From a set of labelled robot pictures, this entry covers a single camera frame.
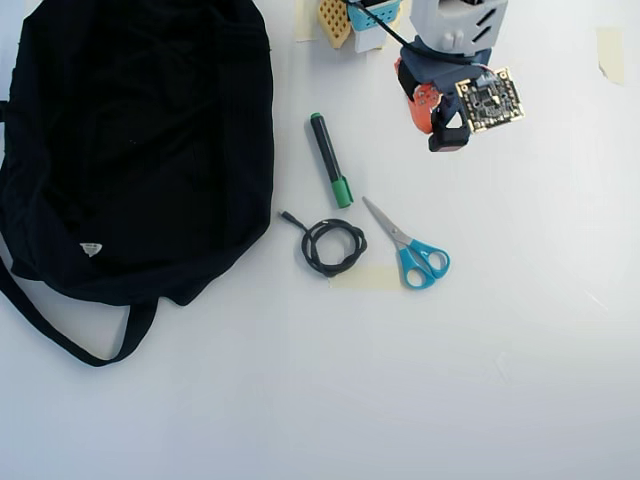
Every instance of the scissors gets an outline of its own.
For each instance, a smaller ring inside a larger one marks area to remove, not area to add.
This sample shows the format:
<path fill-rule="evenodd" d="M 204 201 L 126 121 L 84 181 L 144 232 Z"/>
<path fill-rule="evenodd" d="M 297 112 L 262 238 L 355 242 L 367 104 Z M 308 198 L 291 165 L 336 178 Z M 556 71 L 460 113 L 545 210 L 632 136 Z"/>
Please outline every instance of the scissors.
<path fill-rule="evenodd" d="M 402 230 L 400 230 L 382 210 L 376 207 L 371 200 L 366 197 L 362 197 L 365 205 L 378 223 L 384 230 L 391 236 L 391 239 L 396 244 L 398 249 L 398 255 L 400 256 L 400 262 L 402 263 L 402 274 L 404 276 L 404 282 L 407 287 L 413 290 L 424 290 L 432 286 L 436 280 L 444 277 L 449 271 L 449 265 L 451 260 L 449 254 L 439 248 L 434 248 L 426 245 L 418 240 L 409 237 Z M 437 268 L 431 260 L 439 259 L 439 268 Z M 422 277 L 422 282 L 416 284 L 409 279 L 411 272 L 417 272 Z"/>

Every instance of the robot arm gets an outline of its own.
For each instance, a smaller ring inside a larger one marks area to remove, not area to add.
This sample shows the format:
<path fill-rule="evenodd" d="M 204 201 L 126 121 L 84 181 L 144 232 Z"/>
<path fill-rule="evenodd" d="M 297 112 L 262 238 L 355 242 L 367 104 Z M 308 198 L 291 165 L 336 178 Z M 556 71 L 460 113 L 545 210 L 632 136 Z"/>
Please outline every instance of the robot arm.
<path fill-rule="evenodd" d="M 487 67 L 509 0 L 413 0 L 411 22 L 418 35 L 411 43 L 387 25 L 400 0 L 342 1 L 348 4 L 358 51 L 379 43 L 370 39 L 380 32 L 383 42 L 389 33 L 403 44 L 398 79 L 414 123 L 431 135 L 431 151 L 457 150 L 472 132 L 524 116 L 509 71 Z M 462 126 L 449 128 L 457 114 Z"/>

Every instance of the scissor blade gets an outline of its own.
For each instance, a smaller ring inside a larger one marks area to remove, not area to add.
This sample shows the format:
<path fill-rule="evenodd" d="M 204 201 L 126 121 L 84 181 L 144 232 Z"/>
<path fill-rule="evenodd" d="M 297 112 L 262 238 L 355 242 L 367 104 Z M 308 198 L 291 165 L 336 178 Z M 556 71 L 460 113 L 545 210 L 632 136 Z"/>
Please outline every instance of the scissor blade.
<path fill-rule="evenodd" d="M 411 243 L 411 238 L 404 234 L 402 230 L 398 228 L 398 226 L 391 221 L 389 217 L 387 217 L 382 210 L 376 207 L 371 200 L 367 197 L 362 197 L 364 204 L 367 206 L 371 214 L 376 217 L 380 226 L 387 231 L 387 233 L 391 236 L 391 238 L 400 242 L 403 245 L 409 245 Z"/>

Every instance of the blue scissors handle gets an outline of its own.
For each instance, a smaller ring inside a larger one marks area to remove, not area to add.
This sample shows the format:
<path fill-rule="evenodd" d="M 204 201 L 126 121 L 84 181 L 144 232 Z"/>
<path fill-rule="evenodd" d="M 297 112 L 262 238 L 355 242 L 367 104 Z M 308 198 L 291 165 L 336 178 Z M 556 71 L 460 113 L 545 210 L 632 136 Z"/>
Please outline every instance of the blue scissors handle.
<path fill-rule="evenodd" d="M 401 248 L 398 251 L 398 255 L 400 256 L 400 262 L 402 263 L 402 274 L 404 276 L 404 283 L 407 285 L 407 287 L 412 288 L 413 290 L 424 290 L 425 288 L 429 288 L 431 285 L 436 283 L 436 278 L 428 269 L 424 268 L 422 265 L 420 265 L 420 263 L 418 263 L 408 247 Z M 420 277 L 422 277 L 422 283 L 412 283 L 411 279 L 409 278 L 409 274 L 411 272 L 417 272 Z"/>
<path fill-rule="evenodd" d="M 409 245 L 409 248 L 420 255 L 420 258 L 422 258 L 424 263 L 427 264 L 427 266 L 431 270 L 431 274 L 436 279 L 444 277 L 449 271 L 451 259 L 449 258 L 449 254 L 444 250 L 432 247 L 431 245 L 419 242 L 418 240 L 413 240 Z M 436 268 L 433 265 L 432 260 L 434 256 L 440 259 L 439 268 Z"/>

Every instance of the white plastic part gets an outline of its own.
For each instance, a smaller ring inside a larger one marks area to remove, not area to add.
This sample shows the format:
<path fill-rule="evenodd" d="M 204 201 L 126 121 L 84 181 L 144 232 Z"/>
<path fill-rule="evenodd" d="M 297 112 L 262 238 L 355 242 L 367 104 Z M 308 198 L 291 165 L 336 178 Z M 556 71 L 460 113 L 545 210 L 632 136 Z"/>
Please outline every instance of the white plastic part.
<path fill-rule="evenodd" d="M 382 27 L 367 28 L 366 30 L 357 31 L 356 34 L 356 52 L 363 53 L 373 50 L 375 48 L 381 48 L 387 41 L 387 32 Z"/>
<path fill-rule="evenodd" d="M 411 23 L 424 44 L 438 52 L 474 55 L 498 40 L 509 0 L 413 0 Z"/>

